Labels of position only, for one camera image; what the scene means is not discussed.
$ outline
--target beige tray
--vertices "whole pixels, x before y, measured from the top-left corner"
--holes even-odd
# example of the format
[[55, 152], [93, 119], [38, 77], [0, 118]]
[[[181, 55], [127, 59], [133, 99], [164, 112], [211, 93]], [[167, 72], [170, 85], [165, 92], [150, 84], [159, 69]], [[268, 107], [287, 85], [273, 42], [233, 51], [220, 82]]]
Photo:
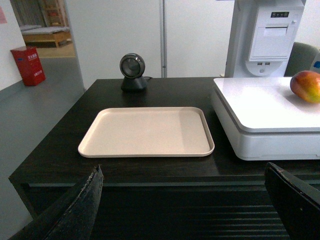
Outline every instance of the beige tray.
[[134, 107], [99, 112], [78, 151], [87, 158], [202, 157], [214, 148], [199, 108]]

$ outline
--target chair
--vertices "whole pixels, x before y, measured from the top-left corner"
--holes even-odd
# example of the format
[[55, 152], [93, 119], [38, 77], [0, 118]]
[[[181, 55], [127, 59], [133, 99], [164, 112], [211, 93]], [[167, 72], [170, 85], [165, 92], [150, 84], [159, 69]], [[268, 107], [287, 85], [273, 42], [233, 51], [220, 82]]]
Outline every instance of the chair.
[[103, 184], [100, 167], [84, 177], [9, 240], [88, 240]]
[[292, 47], [284, 76], [292, 77], [298, 72], [310, 70], [316, 56], [319, 53], [319, 49], [314, 46], [301, 42], [295, 42]]
[[320, 239], [320, 191], [268, 162], [265, 187], [292, 240]]

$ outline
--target red box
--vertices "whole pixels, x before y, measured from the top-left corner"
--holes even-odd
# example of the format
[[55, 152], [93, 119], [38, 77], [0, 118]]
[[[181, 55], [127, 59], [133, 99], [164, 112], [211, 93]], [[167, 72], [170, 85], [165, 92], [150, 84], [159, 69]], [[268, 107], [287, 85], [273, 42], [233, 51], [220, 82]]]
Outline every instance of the red box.
[[12, 49], [11, 53], [19, 69], [24, 85], [36, 86], [46, 79], [35, 47], [22, 46]]

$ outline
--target white scale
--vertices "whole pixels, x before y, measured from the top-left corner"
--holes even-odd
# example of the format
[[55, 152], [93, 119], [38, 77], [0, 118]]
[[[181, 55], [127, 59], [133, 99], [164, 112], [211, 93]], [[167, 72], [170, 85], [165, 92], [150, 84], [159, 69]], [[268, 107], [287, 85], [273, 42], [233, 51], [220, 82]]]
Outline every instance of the white scale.
[[216, 78], [212, 104], [235, 154], [246, 161], [320, 159], [320, 104], [291, 77]]

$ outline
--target floor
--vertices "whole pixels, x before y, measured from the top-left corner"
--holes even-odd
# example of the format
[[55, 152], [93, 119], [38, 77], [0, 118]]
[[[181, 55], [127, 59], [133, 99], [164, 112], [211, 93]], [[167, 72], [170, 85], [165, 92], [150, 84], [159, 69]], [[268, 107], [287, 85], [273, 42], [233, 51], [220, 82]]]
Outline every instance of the floor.
[[74, 44], [69, 41], [60, 47], [37, 47], [40, 58], [75, 58]]
[[84, 93], [75, 57], [40, 61], [45, 81], [0, 91], [0, 240], [32, 220], [8, 177]]

